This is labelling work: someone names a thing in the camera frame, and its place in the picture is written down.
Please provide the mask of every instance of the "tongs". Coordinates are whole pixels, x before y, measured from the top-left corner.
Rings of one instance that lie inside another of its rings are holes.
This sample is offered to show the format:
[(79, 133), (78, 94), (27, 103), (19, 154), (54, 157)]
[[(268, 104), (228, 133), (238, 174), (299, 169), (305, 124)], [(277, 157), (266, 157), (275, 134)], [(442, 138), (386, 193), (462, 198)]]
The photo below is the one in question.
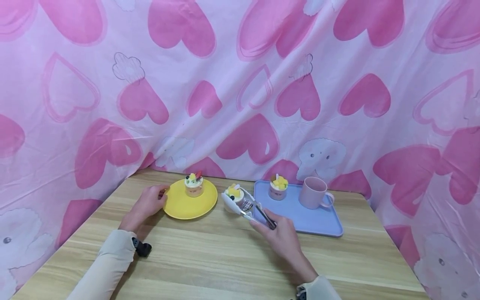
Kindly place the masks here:
[[(275, 222), (270, 219), (266, 213), (264, 212), (264, 210), (262, 209), (262, 205), (260, 203), (258, 203), (255, 198), (246, 190), (244, 189), (243, 187), (239, 186), (239, 188), (245, 193), (245, 197), (248, 195), (248, 197), (253, 205), (255, 206), (255, 208), (259, 211), (259, 213), (265, 218), (265, 220), (267, 221), (267, 225), (268, 227), (271, 229), (271, 230), (274, 230), (276, 228), (276, 224)], [(233, 211), (234, 213), (236, 213), (237, 215), (241, 215), (242, 217), (246, 218), (247, 220), (251, 220), (251, 221), (256, 221), (253, 217), (252, 217), (252, 214), (251, 213), (245, 213), (244, 211), (242, 211), (242, 209), (232, 200), (230, 199), (230, 197), (227, 196), (227, 194), (225, 194), (224, 192), (222, 193), (222, 198), (223, 198), (223, 201), (225, 202), (225, 204), (227, 205), (227, 207)]]
[(246, 189), (244, 189), (243, 187), (240, 187), (241, 190), (245, 193), (245, 195), (248, 195), (250, 197), (250, 201), (253, 202), (253, 205), (255, 206), (255, 208), (258, 210), (258, 212), (265, 218), (265, 220), (267, 221), (267, 225), (268, 227), (271, 229), (271, 230), (274, 230), (276, 228), (276, 223), (270, 219), (267, 214), (265, 213), (265, 211), (263, 210), (262, 208), (262, 205), (260, 203), (258, 203), (255, 198), (252, 196), (252, 194), (250, 194)]

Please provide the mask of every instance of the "blue tray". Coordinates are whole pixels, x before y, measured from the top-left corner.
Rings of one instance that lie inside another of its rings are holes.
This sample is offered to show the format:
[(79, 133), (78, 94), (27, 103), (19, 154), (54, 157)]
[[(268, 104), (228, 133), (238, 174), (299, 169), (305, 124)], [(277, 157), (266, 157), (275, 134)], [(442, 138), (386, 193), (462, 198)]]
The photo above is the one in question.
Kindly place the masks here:
[[(342, 223), (338, 219), (333, 206), (329, 208), (320, 207), (317, 209), (308, 209), (300, 204), (299, 195), (302, 188), (301, 185), (289, 184), (287, 196), (281, 201), (270, 198), (268, 195), (269, 188), (269, 181), (257, 181), (253, 188), (255, 200), (260, 202), (262, 207), (266, 207), (278, 215), (290, 218), (293, 221), (296, 231), (336, 238), (343, 235)], [(266, 224), (262, 215), (260, 215), (256, 209), (253, 211), (253, 217)]]

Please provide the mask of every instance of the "pink mug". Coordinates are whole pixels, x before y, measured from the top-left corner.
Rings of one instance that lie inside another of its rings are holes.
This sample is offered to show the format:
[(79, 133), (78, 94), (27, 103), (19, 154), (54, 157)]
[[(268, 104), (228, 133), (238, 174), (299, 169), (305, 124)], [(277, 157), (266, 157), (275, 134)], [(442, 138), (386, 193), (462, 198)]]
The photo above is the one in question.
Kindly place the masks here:
[[(324, 201), (325, 195), (330, 201)], [(327, 192), (325, 181), (312, 176), (305, 178), (299, 197), (301, 205), (308, 209), (317, 209), (320, 206), (331, 207), (334, 201), (335, 197)]]

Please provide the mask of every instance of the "toy cake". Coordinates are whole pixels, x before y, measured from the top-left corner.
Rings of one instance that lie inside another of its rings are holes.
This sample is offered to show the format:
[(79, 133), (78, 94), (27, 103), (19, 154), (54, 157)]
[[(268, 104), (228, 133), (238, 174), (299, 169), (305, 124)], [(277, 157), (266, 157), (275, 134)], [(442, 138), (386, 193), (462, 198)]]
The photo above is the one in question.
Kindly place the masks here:
[(243, 198), (245, 197), (245, 193), (240, 189), (238, 184), (230, 185), (226, 190), (225, 194), (235, 202), (240, 208), (243, 205)]
[(198, 197), (204, 192), (203, 183), (204, 178), (201, 171), (187, 175), (185, 178), (185, 192), (189, 197)]
[(278, 174), (270, 178), (270, 189), (268, 195), (274, 200), (283, 200), (287, 195), (288, 181)]

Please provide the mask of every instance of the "wrist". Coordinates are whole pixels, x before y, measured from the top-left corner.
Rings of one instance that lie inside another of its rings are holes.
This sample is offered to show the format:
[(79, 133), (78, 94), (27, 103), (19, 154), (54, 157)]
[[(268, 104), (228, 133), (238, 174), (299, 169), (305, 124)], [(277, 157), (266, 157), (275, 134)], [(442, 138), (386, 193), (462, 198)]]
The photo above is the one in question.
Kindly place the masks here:
[(119, 229), (120, 230), (125, 230), (125, 231), (130, 231), (135, 234), (138, 233), (138, 230), (140, 229), (140, 226), (143, 224), (145, 221), (145, 218), (141, 216), (140, 214), (135, 214), (132, 212), (128, 212), (122, 219)]
[(293, 271), (297, 274), (298, 280), (301, 284), (313, 282), (318, 273), (303, 253), (299, 253), (295, 257), (291, 257), (288, 263)]

